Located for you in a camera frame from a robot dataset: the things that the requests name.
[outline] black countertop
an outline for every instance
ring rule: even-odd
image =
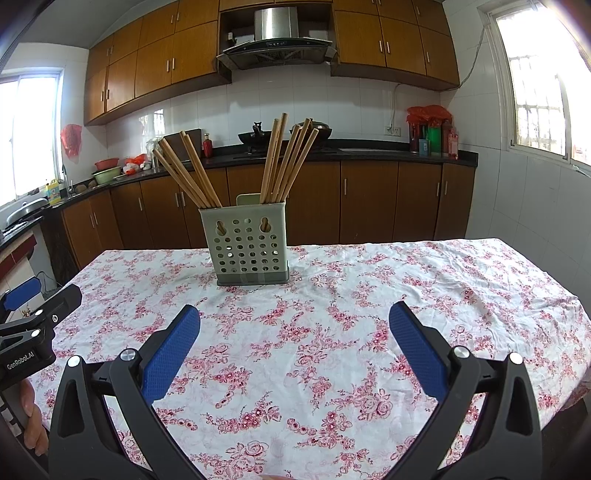
[[[428,156],[421,157],[416,153],[411,153],[408,150],[407,143],[390,142],[381,140],[341,140],[329,139],[325,143],[325,147],[332,151],[311,151],[306,158],[306,161],[341,161],[341,160],[385,160],[385,161],[408,161],[418,163],[444,164],[453,163],[464,165],[467,167],[478,166],[478,153],[465,150],[459,151],[459,159],[452,160],[446,157]],[[224,168],[224,167],[238,167],[244,165],[257,165],[265,163],[265,158],[244,158],[244,145],[232,145],[230,147],[220,147],[214,149],[214,156],[212,158],[202,159],[203,167],[208,168]],[[191,162],[184,162],[185,168],[188,171],[193,171]],[[39,212],[34,219],[23,223],[18,229],[11,231],[5,235],[4,239],[0,240],[0,252],[13,243],[22,234],[29,231],[33,226],[41,222],[44,215],[49,211],[61,210],[74,203],[77,203],[85,198],[102,192],[105,189],[111,189],[120,185],[126,185],[135,181],[155,179],[168,175],[164,167],[158,170],[145,170],[134,175],[122,177],[114,180],[106,185],[100,185],[92,189],[85,190],[70,198],[64,199],[57,205],[47,207]]]

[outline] plastic bag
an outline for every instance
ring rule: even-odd
[[[80,154],[82,146],[82,127],[80,125],[68,124],[60,132],[61,146],[68,158]]]

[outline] floral tablecloth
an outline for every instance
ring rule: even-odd
[[[500,240],[289,250],[289,283],[263,287],[218,287],[207,250],[104,252],[72,280],[82,306],[56,329],[55,364],[33,379],[44,418],[70,355],[98,362],[139,348],[187,303],[199,309],[201,332],[154,408],[212,479],[379,480],[436,406],[388,330],[398,300],[452,345],[523,355],[542,425],[588,391],[587,314]],[[143,462],[109,405],[130,457]],[[446,463],[461,454],[481,405]]]

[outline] wooden cabinet door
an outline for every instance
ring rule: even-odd
[[[386,65],[391,69],[425,75],[421,34],[416,25],[380,18],[386,49]]]
[[[335,12],[339,61],[386,66],[382,27],[376,15]]]
[[[464,165],[443,164],[435,240],[466,236],[475,170]]]
[[[376,0],[333,0],[333,7],[335,10],[344,10],[346,12],[370,15],[378,14]]]
[[[172,79],[173,35],[138,50],[135,96],[170,85]]]
[[[412,0],[379,0],[378,13],[380,17],[393,18],[417,25]]]
[[[421,27],[435,30],[451,37],[443,4],[434,0],[413,0],[417,22]]]
[[[113,44],[113,35],[109,35],[104,40],[98,42],[88,52],[88,64],[86,65],[86,78],[90,78],[99,73],[109,65],[111,57],[111,45]]]
[[[90,208],[95,220],[96,232],[99,235],[101,251],[123,250],[123,242],[111,203],[111,193],[105,190],[94,194],[90,197]]]
[[[236,197],[243,193],[260,193],[264,165],[244,165],[229,167],[228,193],[230,205],[236,205]]]
[[[459,85],[460,77],[452,38],[428,28],[420,27],[420,31],[427,75]]]
[[[219,0],[180,0],[174,31],[180,32],[187,28],[217,21]]]
[[[109,63],[115,63],[126,55],[135,52],[139,47],[139,32],[142,28],[142,17],[120,28],[113,34],[111,58]]]
[[[304,162],[285,204],[287,245],[339,243],[339,162]]]
[[[400,162],[394,218],[394,242],[433,240],[441,165]]]
[[[190,248],[178,184],[172,177],[140,182],[154,247]]]
[[[342,161],[340,176],[340,243],[391,242],[398,162]]]
[[[107,75],[107,111],[133,100],[135,97],[135,51],[109,66]]]
[[[107,69],[104,68],[86,79],[84,86],[84,123],[105,113],[105,79]]]
[[[177,9],[178,2],[173,2],[144,15],[138,48],[172,35],[177,18]]]
[[[111,200],[124,247],[127,250],[153,249],[139,182],[111,189]]]
[[[100,255],[99,236],[92,217],[90,200],[82,200],[62,213],[78,268],[82,269]]]
[[[216,54],[217,21],[175,33],[173,83],[215,72]]]
[[[191,176],[196,179],[195,172],[191,172]],[[230,197],[228,195],[228,177],[226,176],[225,168],[210,168],[207,170],[209,181],[212,182],[213,189],[216,191],[217,197],[222,202],[224,207],[230,206]],[[201,214],[199,209],[191,199],[184,192],[181,192],[181,199],[183,201],[183,212],[185,215],[185,223],[187,224],[187,232],[189,233],[189,242],[191,248],[207,248],[207,240],[205,232],[203,231],[203,222],[201,221]]]

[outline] human hand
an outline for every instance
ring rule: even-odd
[[[29,417],[24,442],[28,449],[35,449],[35,455],[46,453],[49,447],[47,432],[41,422],[41,410],[35,405],[35,390],[28,378],[21,381],[21,405]]]

